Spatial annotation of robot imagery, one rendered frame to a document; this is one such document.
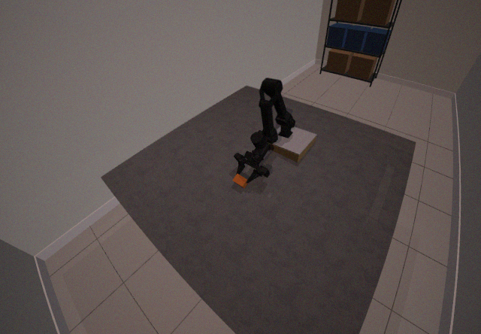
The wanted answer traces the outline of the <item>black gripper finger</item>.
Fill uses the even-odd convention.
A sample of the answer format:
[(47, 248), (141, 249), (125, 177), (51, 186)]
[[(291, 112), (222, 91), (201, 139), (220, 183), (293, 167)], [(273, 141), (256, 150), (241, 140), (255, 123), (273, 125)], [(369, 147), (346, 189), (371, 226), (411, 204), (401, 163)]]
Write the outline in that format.
[(238, 161), (237, 174), (240, 174), (245, 168), (245, 165), (240, 160), (237, 159), (237, 161)]
[(253, 173), (250, 175), (249, 179), (247, 180), (247, 184), (259, 176), (262, 176), (261, 173), (254, 169)]

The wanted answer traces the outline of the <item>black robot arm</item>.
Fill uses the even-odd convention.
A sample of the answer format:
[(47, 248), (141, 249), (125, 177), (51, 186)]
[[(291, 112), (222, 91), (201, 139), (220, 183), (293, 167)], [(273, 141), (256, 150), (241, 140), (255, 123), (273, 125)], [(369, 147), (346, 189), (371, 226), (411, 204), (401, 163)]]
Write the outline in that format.
[[(256, 147), (256, 150), (261, 151), (264, 155), (271, 150), (269, 143), (274, 143), (278, 140), (278, 135), (288, 138), (293, 132), (291, 128), (295, 126), (295, 121), (292, 115), (286, 110), (286, 106), (283, 101), (281, 92), (283, 90), (283, 83), (281, 80), (273, 78), (265, 78), (262, 81), (260, 92), (259, 107), (262, 113), (263, 130), (259, 130), (251, 135), (250, 140)], [(265, 100), (265, 94), (271, 97), (271, 99)], [(277, 134), (277, 130), (274, 128), (274, 118), (272, 106), (274, 105), (277, 112), (277, 124), (281, 125), (281, 132)], [(259, 164), (261, 155), (255, 155), (247, 151), (244, 155), (250, 162)]]

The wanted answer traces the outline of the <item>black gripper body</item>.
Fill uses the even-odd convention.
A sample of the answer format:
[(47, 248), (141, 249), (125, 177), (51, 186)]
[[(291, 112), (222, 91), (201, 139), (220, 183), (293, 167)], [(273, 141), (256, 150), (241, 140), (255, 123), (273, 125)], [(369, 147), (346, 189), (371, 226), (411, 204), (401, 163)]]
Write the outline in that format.
[[(259, 155), (259, 156), (261, 155), (260, 162), (264, 159), (264, 156), (265, 156), (265, 155), (264, 155), (261, 151), (255, 149), (255, 150), (252, 150), (252, 152), (253, 152), (255, 155), (256, 155), (256, 154)], [(262, 166), (262, 165), (259, 166), (259, 164), (256, 165), (254, 162), (250, 162), (248, 159), (245, 159), (244, 156), (241, 155), (241, 154), (239, 154), (239, 153), (236, 153), (236, 154), (234, 155), (234, 158), (240, 160), (243, 164), (246, 163), (247, 165), (250, 165), (251, 167), (255, 168), (257, 171), (259, 171), (259, 172), (261, 173), (261, 175), (265, 176), (266, 178), (268, 178), (268, 176), (270, 175), (270, 172), (268, 171), (267, 168), (265, 168), (265, 167)], [(259, 163), (260, 163), (260, 162), (259, 162)]]

